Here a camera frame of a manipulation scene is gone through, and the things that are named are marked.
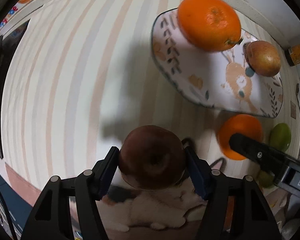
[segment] patterned plate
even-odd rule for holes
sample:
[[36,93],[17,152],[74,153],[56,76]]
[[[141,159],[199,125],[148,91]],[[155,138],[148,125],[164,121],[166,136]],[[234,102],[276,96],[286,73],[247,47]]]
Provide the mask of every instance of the patterned plate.
[[257,75],[244,56],[246,45],[258,39],[242,30],[240,45],[223,52],[205,52],[181,34],[177,11],[160,14],[151,37],[153,60],[172,85],[185,98],[205,107],[276,117],[283,102],[280,74]]

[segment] green fruit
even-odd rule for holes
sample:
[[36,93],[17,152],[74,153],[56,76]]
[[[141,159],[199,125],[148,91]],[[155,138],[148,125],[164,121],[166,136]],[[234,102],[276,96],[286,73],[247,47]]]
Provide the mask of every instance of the green fruit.
[[258,175],[259,184],[264,188],[270,188],[273,185],[274,177],[265,171],[260,171]]
[[289,126],[282,122],[277,124],[270,133],[269,146],[278,151],[285,152],[291,142],[291,130]]

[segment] striped tablecloth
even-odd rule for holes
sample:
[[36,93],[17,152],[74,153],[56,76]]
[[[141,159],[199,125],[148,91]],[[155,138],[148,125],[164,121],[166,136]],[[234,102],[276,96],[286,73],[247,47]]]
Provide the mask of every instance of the striped tablecloth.
[[[196,106],[179,95],[150,57],[156,16],[182,0],[53,0],[30,20],[15,52],[2,99],[4,160],[42,189],[52,175],[76,176],[121,147],[134,128],[155,124],[190,136],[198,155],[222,156],[215,132],[233,113]],[[282,57],[283,107],[276,119],[259,118],[265,141],[279,122],[292,130],[289,154],[300,144],[298,76],[282,49],[238,12],[242,28],[274,44]],[[290,105],[297,106],[296,119]],[[242,178],[258,168],[228,160],[225,173]]]

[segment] screw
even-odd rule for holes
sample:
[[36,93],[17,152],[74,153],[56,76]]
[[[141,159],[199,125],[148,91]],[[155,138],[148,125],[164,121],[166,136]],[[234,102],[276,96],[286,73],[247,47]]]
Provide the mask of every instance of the screw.
[[83,174],[84,176],[90,176],[92,174],[92,170],[85,170]]
[[245,178],[246,178],[246,180],[249,181],[249,182],[253,181],[253,177],[250,176],[250,175],[247,175]]
[[219,176],[221,172],[219,170],[212,170],[211,173],[214,176]]
[[58,179],[59,179],[58,176],[52,176],[51,179],[50,179],[50,181],[51,182],[56,182],[56,181],[58,181]]

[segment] bottle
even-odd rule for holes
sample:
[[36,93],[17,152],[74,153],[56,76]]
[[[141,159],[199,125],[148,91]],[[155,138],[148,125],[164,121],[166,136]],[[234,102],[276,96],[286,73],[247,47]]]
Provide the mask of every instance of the bottle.
[[284,51],[290,66],[300,64],[300,44]]

